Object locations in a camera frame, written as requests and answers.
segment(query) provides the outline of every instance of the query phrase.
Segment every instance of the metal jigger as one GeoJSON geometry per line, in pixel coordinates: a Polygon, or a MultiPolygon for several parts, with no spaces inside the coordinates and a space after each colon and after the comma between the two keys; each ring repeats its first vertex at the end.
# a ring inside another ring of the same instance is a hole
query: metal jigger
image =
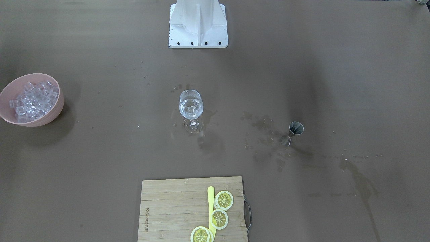
{"type": "Polygon", "coordinates": [[[288,136],[281,137],[281,144],[289,146],[291,144],[291,139],[296,135],[301,135],[304,131],[303,124],[300,122],[292,122],[289,126],[288,136]]]}

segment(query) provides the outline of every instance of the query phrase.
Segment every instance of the wooden cutting board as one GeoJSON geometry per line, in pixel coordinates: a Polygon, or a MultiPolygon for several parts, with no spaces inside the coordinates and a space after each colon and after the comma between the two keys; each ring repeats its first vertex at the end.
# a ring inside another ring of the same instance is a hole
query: wooden cutting board
{"type": "Polygon", "coordinates": [[[209,228],[208,186],[215,188],[215,195],[227,190],[234,197],[228,225],[217,230],[214,242],[248,242],[242,177],[143,181],[138,241],[189,242],[195,227],[209,228]]]}

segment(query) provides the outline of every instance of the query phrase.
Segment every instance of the brown tabletop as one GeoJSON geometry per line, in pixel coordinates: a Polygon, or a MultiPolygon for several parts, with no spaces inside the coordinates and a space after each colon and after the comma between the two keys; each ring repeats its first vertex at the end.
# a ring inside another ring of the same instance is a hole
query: brown tabletop
{"type": "Polygon", "coordinates": [[[250,242],[430,240],[426,6],[225,0],[228,48],[172,50],[173,3],[1,1],[0,88],[46,73],[65,105],[0,122],[0,241],[136,242],[143,180],[228,176],[250,242]]]}

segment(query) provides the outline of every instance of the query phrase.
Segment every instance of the yellow knife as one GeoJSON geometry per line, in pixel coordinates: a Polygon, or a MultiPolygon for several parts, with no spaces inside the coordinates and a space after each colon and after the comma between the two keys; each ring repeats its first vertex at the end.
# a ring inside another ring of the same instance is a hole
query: yellow knife
{"type": "Polygon", "coordinates": [[[216,228],[214,228],[211,224],[211,214],[214,211],[214,198],[215,198],[215,189],[213,186],[208,186],[209,230],[214,234],[214,237],[215,237],[216,228]]]}

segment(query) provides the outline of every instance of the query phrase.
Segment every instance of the white mounting plate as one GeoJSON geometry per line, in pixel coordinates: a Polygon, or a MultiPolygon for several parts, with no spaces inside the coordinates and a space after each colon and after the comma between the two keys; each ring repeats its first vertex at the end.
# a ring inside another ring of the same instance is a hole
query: white mounting plate
{"type": "MultiPolygon", "coordinates": [[[[170,17],[176,4],[170,6],[170,17]]],[[[225,16],[225,6],[220,4],[225,16]]],[[[202,43],[198,43],[196,34],[187,32],[184,27],[170,26],[169,29],[169,48],[172,49],[198,49],[198,48],[226,48],[228,46],[227,26],[212,26],[202,36],[202,43]]]]}

